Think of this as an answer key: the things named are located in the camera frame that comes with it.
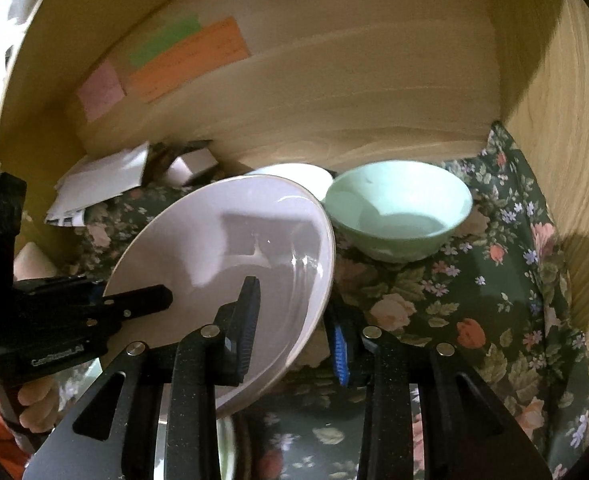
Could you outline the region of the person's left hand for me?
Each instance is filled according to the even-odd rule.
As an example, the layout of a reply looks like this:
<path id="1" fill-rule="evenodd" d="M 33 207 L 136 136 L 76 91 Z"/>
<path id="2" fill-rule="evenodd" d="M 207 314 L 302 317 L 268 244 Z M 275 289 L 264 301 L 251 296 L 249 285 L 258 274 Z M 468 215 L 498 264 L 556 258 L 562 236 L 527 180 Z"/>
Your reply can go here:
<path id="1" fill-rule="evenodd" d="M 54 376 L 42 377 L 23 385 L 18 392 L 23 408 L 20 425 L 33 434 L 52 430 L 59 413 L 59 389 Z"/>

